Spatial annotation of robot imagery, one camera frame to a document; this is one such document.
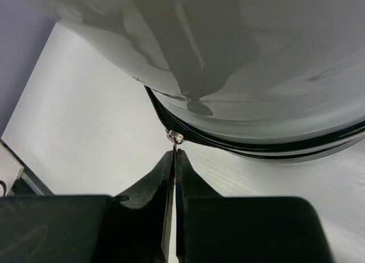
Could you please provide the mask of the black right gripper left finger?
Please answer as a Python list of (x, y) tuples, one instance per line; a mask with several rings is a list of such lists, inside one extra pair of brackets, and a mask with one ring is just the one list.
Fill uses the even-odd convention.
[(166, 262), (173, 153), (117, 196), (1, 199), (2, 262)]

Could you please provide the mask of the small space print suitcase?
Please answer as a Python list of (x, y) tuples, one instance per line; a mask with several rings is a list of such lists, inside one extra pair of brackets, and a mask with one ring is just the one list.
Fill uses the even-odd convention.
[(33, 1), (192, 143), (299, 159), (364, 139), (364, 0)]

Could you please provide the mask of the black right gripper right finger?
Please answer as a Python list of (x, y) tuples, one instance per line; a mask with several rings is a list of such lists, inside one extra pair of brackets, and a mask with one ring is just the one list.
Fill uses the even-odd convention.
[(180, 262), (333, 262), (321, 221), (307, 200), (222, 196), (182, 150), (175, 172)]

